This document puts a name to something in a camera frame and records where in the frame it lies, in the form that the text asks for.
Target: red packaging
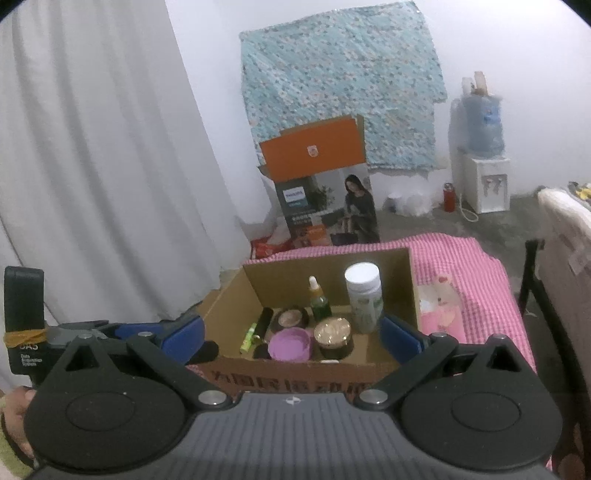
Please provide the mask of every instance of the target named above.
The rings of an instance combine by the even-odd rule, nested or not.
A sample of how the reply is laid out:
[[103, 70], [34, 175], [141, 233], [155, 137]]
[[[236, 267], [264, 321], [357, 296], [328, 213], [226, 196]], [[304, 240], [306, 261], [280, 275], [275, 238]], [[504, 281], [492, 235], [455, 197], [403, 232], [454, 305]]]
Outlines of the red packaging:
[[279, 252], [285, 252], [287, 250], [292, 250], [294, 248], [294, 244], [291, 239], [289, 239], [279, 245], [268, 244], [267, 240], [269, 240], [269, 239], [270, 239], [270, 236], [265, 236], [263, 238], [257, 238], [256, 240], [251, 241], [251, 259], [252, 260], [258, 260], [259, 258], [270, 257], [271, 255], [277, 254]]

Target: white dropper cap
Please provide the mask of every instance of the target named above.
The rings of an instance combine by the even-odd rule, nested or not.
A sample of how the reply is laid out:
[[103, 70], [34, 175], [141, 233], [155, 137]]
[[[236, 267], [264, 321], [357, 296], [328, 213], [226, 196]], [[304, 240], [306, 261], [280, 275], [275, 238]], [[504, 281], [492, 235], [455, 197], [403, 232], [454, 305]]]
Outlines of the white dropper cap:
[[310, 281], [310, 290], [314, 291], [320, 289], [320, 285], [318, 285], [316, 277], [310, 277], [308, 280]]

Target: blue patterned cloth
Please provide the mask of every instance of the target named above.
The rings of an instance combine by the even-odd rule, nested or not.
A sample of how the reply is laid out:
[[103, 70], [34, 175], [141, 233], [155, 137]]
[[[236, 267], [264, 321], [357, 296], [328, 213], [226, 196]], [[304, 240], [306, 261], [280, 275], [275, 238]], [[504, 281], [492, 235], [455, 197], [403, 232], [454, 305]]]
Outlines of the blue patterned cloth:
[[241, 33], [242, 94], [259, 143], [361, 114], [370, 167], [433, 168], [434, 102], [447, 93], [413, 2], [349, 8]]

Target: orange box lid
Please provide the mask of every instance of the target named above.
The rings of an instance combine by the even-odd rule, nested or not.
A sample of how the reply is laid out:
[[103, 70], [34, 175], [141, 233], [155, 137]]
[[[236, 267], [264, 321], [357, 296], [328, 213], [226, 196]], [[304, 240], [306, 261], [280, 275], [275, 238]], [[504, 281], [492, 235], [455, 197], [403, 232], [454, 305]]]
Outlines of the orange box lid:
[[261, 150], [275, 182], [365, 163], [357, 124], [352, 118], [261, 142]]

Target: blue water jug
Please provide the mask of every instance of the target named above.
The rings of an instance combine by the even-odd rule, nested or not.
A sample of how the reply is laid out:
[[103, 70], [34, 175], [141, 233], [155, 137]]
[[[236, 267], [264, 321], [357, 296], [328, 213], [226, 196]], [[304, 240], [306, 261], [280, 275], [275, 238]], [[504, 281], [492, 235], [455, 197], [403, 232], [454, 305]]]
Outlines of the blue water jug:
[[466, 109], [468, 152], [482, 158], [502, 155], [505, 142], [501, 124], [501, 99], [472, 94], [465, 96], [462, 103]]

